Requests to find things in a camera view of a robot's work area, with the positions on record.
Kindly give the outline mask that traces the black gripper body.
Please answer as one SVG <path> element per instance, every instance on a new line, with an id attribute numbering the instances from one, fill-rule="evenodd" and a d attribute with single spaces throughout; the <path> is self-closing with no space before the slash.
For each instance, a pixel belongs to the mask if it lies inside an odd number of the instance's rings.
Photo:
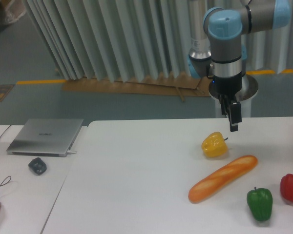
<path id="1" fill-rule="evenodd" d="M 214 76 L 212 84 L 218 94 L 232 97 L 242 89 L 242 76 L 235 75 L 227 78 Z"/>

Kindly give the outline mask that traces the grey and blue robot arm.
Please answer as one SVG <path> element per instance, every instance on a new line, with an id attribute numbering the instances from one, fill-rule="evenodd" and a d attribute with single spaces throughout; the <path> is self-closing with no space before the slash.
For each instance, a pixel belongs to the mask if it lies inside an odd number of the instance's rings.
<path id="1" fill-rule="evenodd" d="M 205 9 L 203 0 L 189 0 L 191 49 L 188 65 L 193 77 L 211 79 L 209 93 L 220 111 L 238 131 L 242 121 L 241 102 L 249 90 L 258 90 L 246 76 L 246 49 L 242 36 L 278 29 L 290 22 L 287 0 L 243 0 L 239 9 Z"/>

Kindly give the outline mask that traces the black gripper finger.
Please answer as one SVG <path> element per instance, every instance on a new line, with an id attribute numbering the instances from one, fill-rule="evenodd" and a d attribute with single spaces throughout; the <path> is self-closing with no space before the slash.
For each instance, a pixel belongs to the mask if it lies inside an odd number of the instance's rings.
<path id="1" fill-rule="evenodd" d="M 230 122 L 230 131 L 238 131 L 238 124 L 241 122 L 241 103 L 234 100 L 226 101 L 226 110 Z"/>
<path id="2" fill-rule="evenodd" d="M 228 117 L 228 102 L 226 95 L 219 95 L 219 103 L 222 115 Z"/>

